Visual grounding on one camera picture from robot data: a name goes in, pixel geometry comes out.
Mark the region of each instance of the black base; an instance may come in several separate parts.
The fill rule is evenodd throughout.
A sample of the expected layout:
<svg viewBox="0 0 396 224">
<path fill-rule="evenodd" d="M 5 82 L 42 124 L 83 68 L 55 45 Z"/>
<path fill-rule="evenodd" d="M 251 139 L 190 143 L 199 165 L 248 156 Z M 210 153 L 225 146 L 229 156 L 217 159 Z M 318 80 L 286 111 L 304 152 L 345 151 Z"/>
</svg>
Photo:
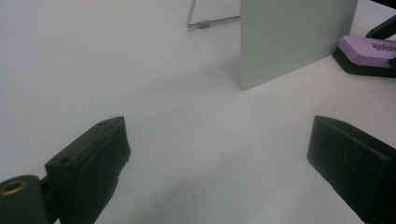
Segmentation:
<svg viewBox="0 0 396 224">
<path fill-rule="evenodd" d="M 332 56 L 340 64 L 344 71 L 351 75 L 361 75 L 369 77 L 396 77 L 396 71 L 394 71 L 392 68 L 362 66 L 354 64 L 338 47 L 332 53 Z"/>
</svg>

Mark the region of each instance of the purple object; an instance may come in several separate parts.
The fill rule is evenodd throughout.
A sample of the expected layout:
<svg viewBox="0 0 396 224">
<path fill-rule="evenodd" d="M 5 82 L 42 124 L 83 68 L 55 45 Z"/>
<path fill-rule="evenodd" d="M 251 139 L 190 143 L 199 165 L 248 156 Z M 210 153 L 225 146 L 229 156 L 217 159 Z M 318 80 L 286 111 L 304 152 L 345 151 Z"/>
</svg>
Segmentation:
<svg viewBox="0 0 396 224">
<path fill-rule="evenodd" d="M 338 48 L 348 59 L 361 66 L 390 68 L 389 60 L 396 57 L 396 41 L 344 36 Z"/>
</svg>

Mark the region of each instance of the metal rod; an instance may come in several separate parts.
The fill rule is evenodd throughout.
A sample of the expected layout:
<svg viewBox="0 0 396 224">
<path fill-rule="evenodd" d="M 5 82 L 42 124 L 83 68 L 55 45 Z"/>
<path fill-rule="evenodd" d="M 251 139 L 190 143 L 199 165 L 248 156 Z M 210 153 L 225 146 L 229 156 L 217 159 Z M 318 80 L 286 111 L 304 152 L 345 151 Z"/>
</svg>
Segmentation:
<svg viewBox="0 0 396 224">
<path fill-rule="evenodd" d="M 224 18 L 224 19 L 219 19 L 219 20 L 214 20 L 214 21 L 198 21 L 197 23 L 191 24 L 191 19 L 192 19 L 192 14 L 195 9 L 195 4 L 196 0 L 191 1 L 191 6 L 190 6 L 190 12 L 189 16 L 187 17 L 187 28 L 198 28 L 198 29 L 205 29 L 209 28 L 212 25 L 220 25 L 228 22 L 233 22 L 233 21 L 239 21 L 240 16 L 234 16 L 234 17 L 229 17 L 229 18 Z"/>
</svg>

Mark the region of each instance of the screw hole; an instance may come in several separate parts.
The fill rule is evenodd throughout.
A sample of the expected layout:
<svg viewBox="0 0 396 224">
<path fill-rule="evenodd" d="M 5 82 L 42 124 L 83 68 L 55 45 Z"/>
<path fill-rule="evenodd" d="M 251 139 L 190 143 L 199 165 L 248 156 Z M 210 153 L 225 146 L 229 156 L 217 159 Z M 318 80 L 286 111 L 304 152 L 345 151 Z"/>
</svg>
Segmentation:
<svg viewBox="0 0 396 224">
<path fill-rule="evenodd" d="M 16 180 L 13 181 L 2 188 L 0 188 L 0 196 L 6 196 L 24 189 L 27 186 L 26 180 Z"/>
<path fill-rule="evenodd" d="M 70 162 L 71 160 L 72 160 L 71 158 L 66 157 L 66 158 L 61 159 L 59 162 L 60 162 L 61 164 L 66 164 L 66 163 Z"/>
</svg>

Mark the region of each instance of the white panel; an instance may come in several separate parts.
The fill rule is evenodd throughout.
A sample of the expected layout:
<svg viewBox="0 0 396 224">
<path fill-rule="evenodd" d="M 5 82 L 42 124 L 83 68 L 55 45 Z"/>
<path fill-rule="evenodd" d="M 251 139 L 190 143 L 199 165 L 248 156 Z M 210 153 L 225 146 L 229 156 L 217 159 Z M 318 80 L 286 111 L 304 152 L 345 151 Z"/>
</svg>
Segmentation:
<svg viewBox="0 0 396 224">
<path fill-rule="evenodd" d="M 248 89 L 332 53 L 358 0 L 241 1 L 241 86 Z"/>
</svg>

